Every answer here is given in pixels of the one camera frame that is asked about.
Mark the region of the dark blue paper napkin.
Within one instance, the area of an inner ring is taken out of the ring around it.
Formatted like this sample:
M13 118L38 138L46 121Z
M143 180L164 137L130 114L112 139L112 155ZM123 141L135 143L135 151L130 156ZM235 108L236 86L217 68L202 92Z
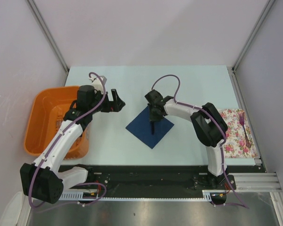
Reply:
M166 118L154 123L155 133L152 135L149 120L149 107L147 106L126 126L126 129L146 146L153 149L174 126L174 124Z

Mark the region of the purple iridescent fork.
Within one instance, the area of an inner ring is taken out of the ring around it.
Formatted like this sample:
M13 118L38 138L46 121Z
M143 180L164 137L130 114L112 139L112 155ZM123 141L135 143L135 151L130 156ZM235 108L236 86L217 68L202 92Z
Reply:
M246 129L245 129L245 112L239 113L239 123L242 126L243 131L244 131L246 146L248 148L251 148L251 143L250 143L250 141L248 139L248 136L247 136L247 133L246 133Z

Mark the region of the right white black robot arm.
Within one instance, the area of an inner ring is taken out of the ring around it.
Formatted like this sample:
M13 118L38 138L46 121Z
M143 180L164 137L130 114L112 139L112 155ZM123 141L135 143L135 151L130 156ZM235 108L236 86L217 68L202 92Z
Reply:
M189 121L207 151L208 176L204 185L213 189L223 186L227 169L221 147L226 141L228 126L215 106L212 103L202 107L179 103L174 97L163 97L154 89L145 98L147 107L126 126L126 130L149 148L154 148L174 126L166 116Z

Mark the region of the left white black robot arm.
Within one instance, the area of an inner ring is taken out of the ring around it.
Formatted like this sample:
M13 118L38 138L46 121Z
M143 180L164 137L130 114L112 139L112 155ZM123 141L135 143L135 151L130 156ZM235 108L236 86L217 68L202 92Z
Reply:
M31 164L25 163L20 169L23 192L29 199L38 199L50 204L56 203L62 193L74 186L90 188L95 177L85 166L59 172L62 161L73 143L83 135L97 112L119 112L125 102L117 90L112 89L113 99L109 100L105 90L92 85L78 88L76 99L65 113L60 128L45 150Z

